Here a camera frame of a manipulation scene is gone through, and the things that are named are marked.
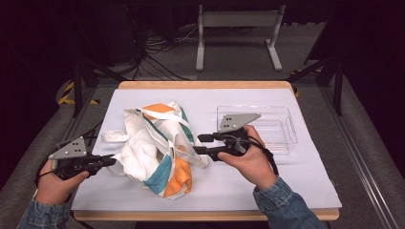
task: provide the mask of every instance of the white metal frame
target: white metal frame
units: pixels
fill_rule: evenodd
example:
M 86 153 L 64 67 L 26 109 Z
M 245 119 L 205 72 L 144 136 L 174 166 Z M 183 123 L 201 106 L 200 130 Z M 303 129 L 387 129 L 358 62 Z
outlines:
M 283 20 L 286 6 L 280 6 L 278 10 L 265 11 L 203 11 L 203 5 L 199 9 L 199 46 L 197 49 L 196 70 L 203 70 L 204 55 L 204 27 L 272 27 L 273 33 L 266 40 L 268 52 L 273 62 L 274 70 L 279 72 L 283 68 L 275 50 L 275 43 Z

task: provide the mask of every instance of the gray carpet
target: gray carpet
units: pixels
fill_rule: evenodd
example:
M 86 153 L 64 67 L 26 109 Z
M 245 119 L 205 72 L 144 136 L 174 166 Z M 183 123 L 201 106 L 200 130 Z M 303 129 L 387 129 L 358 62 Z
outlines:
M 195 71 L 197 42 L 190 40 L 180 44 L 169 52 L 151 54 L 162 65 L 179 76 L 198 80 L 276 80 L 285 79 L 290 71 L 304 69 L 303 62 L 309 53 L 323 25 L 283 26 L 276 42 L 283 70 L 279 73 L 272 68 L 264 40 L 269 31 L 254 29 L 247 34 L 233 30 L 212 30 L 205 38 L 204 70 Z M 138 79 L 154 79 L 162 75 L 147 62 L 136 74 Z M 318 88 L 311 76 L 293 83 L 299 95 L 298 103 L 309 127 L 309 132 L 325 164 L 328 175 L 336 183 L 336 191 L 342 201 L 340 218 L 332 221 L 333 229 L 347 228 L 405 228 L 405 182 L 396 170 L 393 161 L 384 147 L 378 132 L 369 120 L 367 113 L 359 103 L 350 84 L 345 80 L 342 96 L 342 113 L 338 117 L 330 108 L 330 87 Z M 80 118 L 72 119 L 74 106 L 61 105 L 59 111 L 38 134 L 15 168 L 8 183 L 0 193 L 0 228 L 16 228 L 34 193 L 34 174 L 44 156 L 61 139 L 67 130 L 74 126 L 69 135 L 80 135 L 96 125 L 105 115 L 114 88 L 117 83 L 102 81 L 92 99 L 100 104 L 89 105 Z M 342 131 L 342 125 L 349 136 Z M 367 180 L 373 179 L 384 198 L 387 207 L 372 201 L 367 180 L 364 179 L 364 167 L 357 165 L 359 156 L 353 156 L 353 148 L 364 159 Z M 378 208 L 389 209 L 396 226 L 388 227 Z M 88 222 L 95 228 L 135 228 L 135 222 Z M 84 228 L 73 219 L 70 228 Z

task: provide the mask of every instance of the transparent tray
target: transparent tray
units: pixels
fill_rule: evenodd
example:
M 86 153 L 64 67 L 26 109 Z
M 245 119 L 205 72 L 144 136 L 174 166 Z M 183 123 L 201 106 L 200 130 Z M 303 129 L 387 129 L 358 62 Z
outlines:
M 217 107 L 217 129 L 224 115 L 261 114 L 261 117 L 248 123 L 256 128 L 263 142 L 273 154 L 289 154 L 298 142 L 291 115 L 287 107 L 232 105 Z

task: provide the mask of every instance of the table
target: table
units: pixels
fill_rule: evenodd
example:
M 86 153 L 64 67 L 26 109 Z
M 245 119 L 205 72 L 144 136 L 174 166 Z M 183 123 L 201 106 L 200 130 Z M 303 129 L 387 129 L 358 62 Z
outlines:
M 255 90 L 257 93 L 266 93 L 270 90 L 274 90 L 278 93 L 284 94 L 286 97 L 289 97 L 289 100 L 292 103 L 295 103 L 295 108 L 291 108 L 292 117 L 297 117 L 294 120 L 295 127 L 298 129 L 300 126 L 303 126 L 302 133 L 307 132 L 305 121 L 301 115 L 299 110 L 298 104 L 296 103 L 293 90 L 289 83 L 285 81 L 126 81 L 122 82 L 118 89 L 116 90 L 117 94 L 113 95 L 110 107 L 107 111 L 105 121 L 101 127 L 100 133 L 108 130 L 112 130 L 114 125 L 120 124 L 113 124 L 109 121 L 112 117 L 119 116 L 121 111 L 116 111 L 115 106 L 127 106 L 128 100 L 130 99 L 122 99 L 127 98 L 128 94 L 133 93 L 142 93 L 145 95 L 150 95 L 151 97 L 158 96 L 158 94 L 166 94 L 167 92 L 176 92 L 176 90 L 196 93 L 203 93 L 203 90 L 210 90 L 211 94 L 217 92 L 229 92 L 231 95 L 235 95 L 236 92 L 247 92 L 251 90 Z M 161 97 L 161 100 L 168 99 L 164 96 Z M 146 102 L 150 102 L 147 98 L 143 97 L 138 99 L 139 100 L 147 100 Z M 188 114 L 190 124 L 193 125 L 192 116 Z M 195 131 L 201 130 L 201 125 L 196 125 Z M 300 131 L 297 132 L 300 144 L 310 145 L 312 147 L 313 143 L 310 140 L 310 137 L 305 137 L 304 134 L 301 134 Z M 311 162 L 312 164 L 310 167 L 318 167 L 319 170 L 316 173 L 313 173 L 314 179 L 311 181 L 314 185 L 316 185 L 316 190 L 310 190 L 310 192 L 314 192 L 315 195 L 318 195 L 320 199 L 316 199 L 315 202 L 312 201 L 308 202 L 309 206 L 312 204 L 320 204 L 319 206 L 323 205 L 322 202 L 326 199 L 332 202 L 328 203 L 328 206 L 322 207 L 315 207 L 311 208 L 312 211 L 317 215 L 318 218 L 321 220 L 335 220 L 339 217 L 338 209 L 341 207 L 340 200 L 337 197 L 337 194 L 332 187 L 327 175 L 325 168 L 323 167 L 322 161 L 320 160 L 319 155 L 317 154 L 316 149 L 312 150 L 313 154 L 315 155 L 314 161 Z M 98 152 L 101 155 L 110 154 L 113 151 L 119 150 L 119 146 L 112 146 L 112 145 L 103 145 L 100 142 L 100 137 L 97 139 L 96 146 L 94 152 Z M 293 152 L 291 152 L 291 156 L 298 159 L 299 157 L 295 156 Z M 292 163 L 294 166 L 294 171 L 297 175 L 291 176 L 288 175 L 288 171 L 291 173 L 291 164 L 283 162 L 286 160 L 288 156 L 276 156 L 276 162 L 279 167 L 279 171 L 281 176 L 287 183 L 291 186 L 293 190 L 296 190 L 298 193 L 302 191 L 303 185 L 299 184 L 303 180 L 299 178 L 301 172 L 300 170 L 308 168 L 305 167 L 304 163 Z M 193 168 L 193 178 L 195 180 L 201 180 L 201 176 L 209 177 L 211 179 L 215 179 L 213 182 L 223 182 L 223 180 L 217 180 L 218 176 L 211 177 L 210 173 L 212 171 L 216 171 L 219 167 L 221 167 L 222 162 L 215 162 L 216 164 L 210 164 L 206 171 L 199 171 L 194 170 Z M 224 166 L 220 168 L 225 174 L 230 173 L 231 179 L 235 179 L 234 181 L 237 183 L 238 190 L 235 190 L 235 195 L 242 194 L 245 198 L 238 198 L 239 201 L 232 201 L 236 202 L 236 208 L 240 208 L 239 210 L 232 209 L 233 206 L 228 207 L 225 204 L 218 206 L 220 210 L 213 210 L 213 207 L 210 203 L 203 202 L 205 197 L 198 196 L 201 194 L 201 189 L 204 188 L 203 182 L 195 182 L 193 185 L 194 189 L 191 191 L 190 194 L 179 198 L 177 200 L 169 200 L 169 199 L 162 199 L 152 194 L 152 192 L 147 190 L 137 190 L 138 188 L 132 180 L 128 177 L 112 177 L 105 169 L 102 169 L 98 172 L 98 174 L 94 177 L 86 179 L 78 188 L 75 200 L 73 202 L 72 210 L 74 211 L 74 216 L 78 220 L 164 220 L 164 221 L 203 221 L 203 220 L 267 220 L 266 217 L 257 210 L 257 206 L 255 208 L 255 203 L 251 201 L 250 198 L 251 192 L 253 189 L 253 185 L 249 184 L 245 179 L 239 175 L 239 172 L 236 170 L 232 170 L 233 168 L 229 166 Z M 322 196 L 322 192 L 320 194 L 316 193 L 320 190 L 325 191 L 328 193 L 325 197 Z M 234 195 L 232 192 L 222 192 L 221 199 L 229 198 L 229 195 Z M 308 194 L 305 194 L 305 190 L 300 194 L 303 195 L 303 198 L 311 198 Z M 191 206 L 180 206 L 180 204 L 186 203 L 189 199 L 193 199 L 191 202 L 194 205 Z M 143 201 L 150 201 L 148 206 L 143 206 L 145 204 L 132 204 L 132 203 L 141 203 Z M 160 206 L 156 207 L 153 203 L 156 202 Z

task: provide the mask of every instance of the person's left hand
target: person's left hand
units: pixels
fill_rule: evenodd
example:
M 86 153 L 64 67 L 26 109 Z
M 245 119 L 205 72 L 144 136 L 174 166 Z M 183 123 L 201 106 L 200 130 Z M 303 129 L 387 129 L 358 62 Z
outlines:
M 52 165 L 53 162 L 48 160 L 42 168 L 40 175 L 50 172 Z M 43 204 L 62 204 L 66 201 L 69 194 L 87 177 L 89 177 L 89 172 L 87 171 L 67 180 L 62 180 L 54 173 L 46 174 L 38 181 L 38 191 L 34 199 Z

